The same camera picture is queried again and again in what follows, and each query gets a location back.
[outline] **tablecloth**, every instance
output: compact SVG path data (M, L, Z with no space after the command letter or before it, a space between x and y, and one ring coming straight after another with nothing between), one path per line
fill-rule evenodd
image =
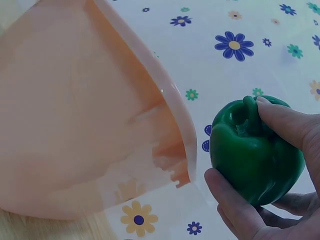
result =
M0 2L8 28L35 0ZM203 174L217 112L245 95L271 95L297 111L320 107L320 5L307 0L108 0L173 79L197 135L197 179L105 210L118 239L235 239ZM128 182L119 195L141 191ZM314 191L305 170L293 192ZM288 213L268 206L283 217Z

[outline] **flower print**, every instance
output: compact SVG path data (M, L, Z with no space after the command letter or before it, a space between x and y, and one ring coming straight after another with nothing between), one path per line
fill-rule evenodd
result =
M131 207L125 205L122 211L126 214L121 217L121 223L127 224L126 232L132 234L136 232L138 237L144 237L146 231L153 233L155 227L151 223L158 222L158 216L150 214L152 208L149 204L141 207L140 202L133 201Z
M204 128L204 132L205 132L205 134L207 134L209 137L210 137L210 135L211 135L211 131L212 131L212 126L211 125L207 125L207 126L205 126L205 128ZM206 140L206 141L204 141L203 143L202 143L202 149L203 149L203 151L205 151L205 152L209 152L209 149L210 149L210 144L209 144L209 140Z
M280 21L278 19L272 18L271 22L273 22L275 25L280 25Z
M188 7L183 7L183 8L181 8L181 10L180 10L181 12L189 12L190 11L190 8L188 8Z
M138 185L134 178L126 183L119 183L118 189L119 191L114 192L117 205L137 198L146 192L146 186L143 183Z
M320 8L317 6L317 4L313 4L311 2L308 2L307 5L309 6L310 9L312 9L312 11L315 14L319 14L320 15Z
M252 95L253 96L258 97L258 96L262 96L263 94L264 94L264 92L261 90L261 88L254 88L252 90Z
M242 19L242 15L238 11L230 11L229 17L235 20Z
M174 26L177 26L177 25L180 25L182 27L186 26L186 23L187 24L190 24L191 23L191 19L192 18L189 18L188 16L177 16L176 18L172 18L170 22L170 24L173 24Z
M312 83L309 84L311 87L310 93L314 95L315 100L320 100L320 81L313 80Z
M195 99L198 98L198 95L199 95L199 93L197 93L196 90L190 89L189 91L186 91L185 97L186 97L188 100L194 101Z
M317 35L314 35L312 39L314 40L313 44L316 45L320 50L320 38Z
M288 48L288 53L292 54L292 57L297 57L298 59L300 59L301 57L304 56L302 54L302 50L299 49L297 45L290 44L289 46L287 46L287 48Z
M262 39L262 42L264 43L264 45L271 47L271 42L269 39L264 38L264 39Z
M233 55L239 62L245 60L245 55L252 57L254 52L249 48L254 45L252 41L244 41L245 35L238 33L236 36L230 32L226 31L224 36L217 35L215 39L221 43L214 46L217 50L224 50L223 56L226 59L230 59Z
M285 4L279 5L281 7L281 10L284 11L286 14L295 15L296 10L292 9L290 6L287 6Z
M195 222L193 221L191 224L188 224L188 228L186 229L187 231L189 231L190 235L197 235L201 233L202 226L200 226L200 222Z

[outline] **flower center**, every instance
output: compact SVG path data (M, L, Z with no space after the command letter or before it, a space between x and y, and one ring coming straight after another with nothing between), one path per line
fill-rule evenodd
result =
M140 215L136 215L133 219L134 223L137 224L137 225L142 225L144 224L145 220L144 220L144 217L143 216L140 216Z
M233 50L240 49L240 44L237 41L231 41L229 42L229 47Z

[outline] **green bell pepper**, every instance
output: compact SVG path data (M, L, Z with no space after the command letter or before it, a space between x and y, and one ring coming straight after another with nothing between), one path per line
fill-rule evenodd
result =
M272 104L290 107L272 96ZM285 195L305 168L302 152L262 122L256 99L245 96L227 104L212 123L210 158L251 205L263 206Z

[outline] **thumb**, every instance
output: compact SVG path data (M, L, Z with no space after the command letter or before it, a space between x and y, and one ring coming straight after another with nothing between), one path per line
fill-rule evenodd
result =
M304 150L313 137L320 137L319 114L304 114L283 105L271 104L264 97L258 97L256 103L262 121L296 148Z
M291 145L302 150L306 167L317 193L320 193L320 114L304 114L289 107L271 104L258 97L262 121Z

